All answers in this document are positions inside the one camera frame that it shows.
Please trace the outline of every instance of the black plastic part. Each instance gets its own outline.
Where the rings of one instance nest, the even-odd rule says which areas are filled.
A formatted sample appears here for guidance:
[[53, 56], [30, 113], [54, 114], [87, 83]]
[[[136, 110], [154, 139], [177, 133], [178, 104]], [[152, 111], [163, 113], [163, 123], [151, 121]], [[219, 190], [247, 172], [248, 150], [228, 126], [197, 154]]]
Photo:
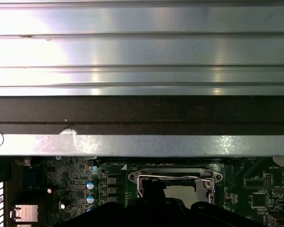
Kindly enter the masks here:
[[196, 202], [191, 206], [192, 213], [198, 214], [200, 219], [217, 226], [229, 227], [264, 227], [251, 219], [227, 211], [207, 202]]
[[0, 97], [3, 134], [284, 135], [284, 96]]

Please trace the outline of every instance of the chip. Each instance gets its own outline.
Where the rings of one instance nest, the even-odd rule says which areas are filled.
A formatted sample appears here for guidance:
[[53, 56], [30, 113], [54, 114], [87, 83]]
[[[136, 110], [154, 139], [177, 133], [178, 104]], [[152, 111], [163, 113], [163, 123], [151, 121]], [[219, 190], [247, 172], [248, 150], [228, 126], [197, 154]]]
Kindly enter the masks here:
[[252, 195], [252, 207], [265, 208], [266, 207], [266, 194], [265, 193], [254, 193]]
[[65, 216], [66, 219], [70, 219], [71, 218], [71, 213], [67, 212], [67, 213], [64, 214], [64, 216]]
[[68, 178], [69, 178], [68, 172], [63, 172], [62, 173], [62, 179], [68, 179]]
[[117, 197], [116, 196], [108, 196], [107, 202], [117, 202]]
[[83, 198], [84, 197], [83, 191], [77, 191], [77, 197]]
[[107, 188], [107, 193], [108, 194], [116, 194], [117, 193], [117, 188], [109, 187], [109, 188]]

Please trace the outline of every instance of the capacitor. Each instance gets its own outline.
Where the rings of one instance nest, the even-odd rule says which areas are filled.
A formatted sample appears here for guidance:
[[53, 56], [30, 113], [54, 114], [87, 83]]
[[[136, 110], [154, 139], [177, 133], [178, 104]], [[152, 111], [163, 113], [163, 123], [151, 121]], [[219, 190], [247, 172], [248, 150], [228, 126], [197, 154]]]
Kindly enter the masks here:
[[62, 210], [64, 210], [64, 209], [65, 209], [65, 205], [64, 205], [63, 203], [61, 203], [61, 204], [60, 204], [60, 208], [61, 208]]
[[87, 209], [87, 212], [92, 211], [94, 208], [96, 208], [95, 205], [90, 205], [89, 208]]
[[87, 203], [93, 203], [95, 201], [96, 194], [95, 193], [90, 193], [88, 197], [86, 198]]
[[60, 208], [61, 209], [65, 209], [67, 206], [71, 205], [71, 199], [69, 197], [64, 197], [61, 201], [60, 201]]
[[59, 186], [57, 184], [54, 184], [53, 186], [47, 188], [47, 193], [48, 194], [52, 194], [54, 193], [56, 190], [58, 190]]
[[94, 179], [91, 179], [87, 182], [86, 187], [90, 190], [92, 190], [95, 187], [96, 181]]

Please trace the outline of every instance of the integrated circuit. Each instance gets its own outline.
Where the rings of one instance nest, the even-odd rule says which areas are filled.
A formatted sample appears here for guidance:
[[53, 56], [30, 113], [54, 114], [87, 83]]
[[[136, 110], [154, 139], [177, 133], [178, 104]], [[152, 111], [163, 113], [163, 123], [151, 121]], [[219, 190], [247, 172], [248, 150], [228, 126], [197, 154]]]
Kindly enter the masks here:
[[84, 197], [84, 192], [83, 191], [77, 191], [77, 197], [78, 198], [83, 198]]
[[69, 173], [68, 172], [63, 172], [62, 173], [62, 179], [64, 179], [64, 180], [69, 179]]
[[266, 207], [266, 194], [265, 193], [253, 193], [252, 194], [252, 207], [253, 208], [265, 208]]

